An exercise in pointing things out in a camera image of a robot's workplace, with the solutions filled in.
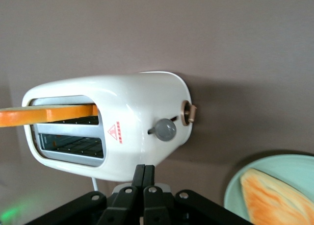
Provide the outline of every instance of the gray wall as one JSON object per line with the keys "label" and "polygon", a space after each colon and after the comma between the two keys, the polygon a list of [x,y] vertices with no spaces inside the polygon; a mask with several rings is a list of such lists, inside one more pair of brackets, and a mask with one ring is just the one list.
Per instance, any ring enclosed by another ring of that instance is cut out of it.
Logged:
{"label": "gray wall", "polygon": [[[246,163],[314,153],[314,0],[0,0],[1,108],[49,81],[154,70],[181,75],[198,106],[191,138],[156,168],[173,192],[222,204]],[[35,161],[22,127],[0,128],[7,224],[91,190]]]}

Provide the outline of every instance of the warning label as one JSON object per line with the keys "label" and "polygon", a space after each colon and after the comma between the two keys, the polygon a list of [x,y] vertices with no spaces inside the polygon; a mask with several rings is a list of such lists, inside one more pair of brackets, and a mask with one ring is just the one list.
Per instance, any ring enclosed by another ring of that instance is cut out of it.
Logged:
{"label": "warning label", "polygon": [[122,143],[120,122],[117,121],[109,130],[108,133],[117,141]]}

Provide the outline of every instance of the toasted bread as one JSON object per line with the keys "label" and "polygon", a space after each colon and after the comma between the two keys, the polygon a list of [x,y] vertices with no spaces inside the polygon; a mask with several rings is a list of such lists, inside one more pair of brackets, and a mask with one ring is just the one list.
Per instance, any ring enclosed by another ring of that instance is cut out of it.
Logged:
{"label": "toasted bread", "polygon": [[313,202],[295,188],[255,169],[240,180],[253,224],[314,225]]}

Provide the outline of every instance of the red triangle warning symbol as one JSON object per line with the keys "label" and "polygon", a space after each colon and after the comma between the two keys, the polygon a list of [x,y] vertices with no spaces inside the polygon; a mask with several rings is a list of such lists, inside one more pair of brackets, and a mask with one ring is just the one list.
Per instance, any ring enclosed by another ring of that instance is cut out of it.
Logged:
{"label": "red triangle warning symbol", "polygon": [[115,140],[118,140],[117,138],[117,130],[116,130],[116,125],[113,125],[109,130],[108,133],[114,137]]}

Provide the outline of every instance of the white cable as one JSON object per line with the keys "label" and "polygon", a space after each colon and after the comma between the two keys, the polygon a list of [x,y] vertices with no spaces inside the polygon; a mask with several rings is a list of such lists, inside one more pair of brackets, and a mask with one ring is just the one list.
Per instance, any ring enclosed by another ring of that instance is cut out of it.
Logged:
{"label": "white cable", "polygon": [[96,182],[96,179],[94,177],[92,177],[92,182],[93,182],[94,191],[98,191],[97,182]]}

